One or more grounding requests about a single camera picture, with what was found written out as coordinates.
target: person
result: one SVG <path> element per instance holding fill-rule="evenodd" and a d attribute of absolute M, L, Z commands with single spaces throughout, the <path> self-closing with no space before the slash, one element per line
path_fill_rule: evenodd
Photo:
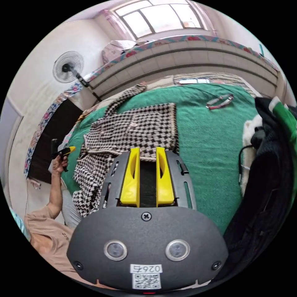
<path fill-rule="evenodd" d="M 60 156 L 53 160 L 50 198 L 45 207 L 26 214 L 24 221 L 12 209 L 11 214 L 35 250 L 56 270 L 80 282 L 113 289 L 99 282 L 94 285 L 82 279 L 67 258 L 66 253 L 74 229 L 55 221 L 62 209 L 61 173 L 67 165 L 66 156 L 63 160 Z"/>

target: green cloth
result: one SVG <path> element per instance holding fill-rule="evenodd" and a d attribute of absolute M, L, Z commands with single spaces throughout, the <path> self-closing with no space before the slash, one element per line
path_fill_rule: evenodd
<path fill-rule="evenodd" d="M 288 142 L 292 151 L 292 161 L 294 168 L 294 184 L 292 193 L 292 204 L 297 194 L 297 120 L 293 114 L 284 107 L 278 97 L 273 98 L 269 104 L 270 111 L 276 116 L 283 128 L 285 129 Z"/>
<path fill-rule="evenodd" d="M 231 93 L 234 100 L 222 109 L 209 110 L 206 103 Z M 223 233 L 241 202 L 238 185 L 238 153 L 242 148 L 243 125 L 257 114 L 254 98 L 242 87 L 225 84 L 192 84 L 156 89 L 134 96 L 118 113 L 162 103 L 176 103 L 180 156 L 189 169 L 200 212 L 212 219 Z M 104 115 L 106 107 L 92 112 L 74 130 L 68 172 L 62 178 L 70 191 L 79 190 L 73 180 L 83 135 Z"/>

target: bed headboard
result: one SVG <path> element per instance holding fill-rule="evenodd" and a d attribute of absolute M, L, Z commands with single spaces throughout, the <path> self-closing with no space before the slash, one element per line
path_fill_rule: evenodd
<path fill-rule="evenodd" d="M 284 81 L 269 60 L 236 42 L 211 36 L 176 36 L 136 47 L 92 73 L 103 100 L 140 81 L 166 75 L 226 72 L 244 78 L 263 96 L 283 97 Z"/>

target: person's hand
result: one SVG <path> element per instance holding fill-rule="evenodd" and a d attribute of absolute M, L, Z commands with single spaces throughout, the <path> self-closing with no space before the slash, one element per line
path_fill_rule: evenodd
<path fill-rule="evenodd" d="M 58 155 L 53 160 L 53 170 L 62 173 L 64 171 L 64 167 L 68 165 L 68 158 L 67 156 L 64 156 L 63 160 L 61 160 L 60 155 Z"/>

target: window frame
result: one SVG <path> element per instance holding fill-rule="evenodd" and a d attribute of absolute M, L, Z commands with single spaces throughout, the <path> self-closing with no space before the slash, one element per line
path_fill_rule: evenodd
<path fill-rule="evenodd" d="M 194 15 L 195 15 L 195 17 L 196 17 L 196 19 L 197 19 L 197 21 L 198 21 L 200 27 L 185 27 L 185 26 L 184 26 L 184 24 L 183 24 L 181 18 L 180 18 L 179 15 L 176 13 L 176 11 L 174 10 L 174 8 L 171 6 L 171 5 L 179 4 L 179 3 L 172 3 L 172 4 L 156 4 L 156 5 L 153 5 L 153 4 L 148 0 L 148 1 L 151 3 L 151 6 L 148 6 L 148 7 L 152 7 L 152 6 L 160 6 L 160 5 L 169 5 L 169 6 L 171 7 L 171 9 L 173 10 L 173 12 L 176 14 L 177 18 L 179 19 L 179 21 L 180 21 L 180 23 L 181 23 L 181 26 L 182 26 L 182 29 L 179 28 L 179 29 L 172 29 L 172 30 L 165 30 L 165 31 L 161 31 L 161 32 L 156 32 L 156 31 L 154 30 L 153 26 L 151 25 L 151 23 L 148 21 L 148 19 L 147 19 L 146 16 L 144 15 L 144 13 L 141 11 L 141 9 L 143 9 L 143 8 L 136 9 L 136 10 L 131 11 L 131 12 L 129 12 L 129 13 L 126 13 L 126 14 L 124 14 L 124 15 L 122 15 L 122 16 L 120 16 L 120 15 L 118 15 L 118 14 L 116 13 L 116 11 L 117 11 L 118 9 L 120 9 L 120 8 L 123 8 L 123 7 L 125 7 L 125 6 L 128 6 L 128 5 L 132 4 L 132 3 L 141 2 L 141 1 L 143 1 L 143 0 L 133 1 L 133 2 L 128 2 L 127 4 L 125 4 L 125 5 L 123 5 L 123 6 L 118 6 L 118 7 L 114 8 L 114 9 L 112 9 L 112 12 L 113 12 L 113 13 L 115 14 L 115 16 L 116 16 L 117 18 L 119 18 L 119 19 L 121 20 L 121 22 L 128 28 L 128 30 L 130 31 L 130 33 L 132 34 L 132 36 L 135 38 L 135 40 L 144 38 L 144 37 L 149 36 L 149 35 L 159 34 L 159 33 L 162 33 L 162 32 L 168 32 L 168 31 L 177 31 L 177 30 L 182 30 L 182 29 L 201 29 L 201 30 L 205 30 L 205 28 L 204 28 L 204 26 L 203 26 L 203 23 L 201 22 L 200 16 L 198 15 L 198 13 L 196 12 L 196 10 L 194 9 L 194 7 L 192 6 L 192 4 L 191 4 L 188 0 L 186 0 L 187 4 L 180 4 L 180 5 L 188 5 L 188 6 L 189 6 L 189 8 L 190 8 L 190 9 L 192 10 L 192 12 L 194 13 Z M 148 25 L 148 27 L 149 27 L 149 29 L 151 30 L 152 33 L 149 33 L 149 34 L 146 34 L 146 35 L 143 35 L 143 36 L 140 36 L 140 37 L 138 37 L 138 36 L 134 33 L 134 31 L 131 29 L 131 27 L 129 26 L 129 24 L 128 24 L 128 23 L 126 22 L 126 20 L 124 19 L 125 16 L 127 16 L 127 15 L 129 15 L 129 14 L 131 14 L 131 13 L 134 13 L 134 12 L 138 12 L 138 13 L 143 17 L 144 21 L 147 23 L 147 25 Z"/>

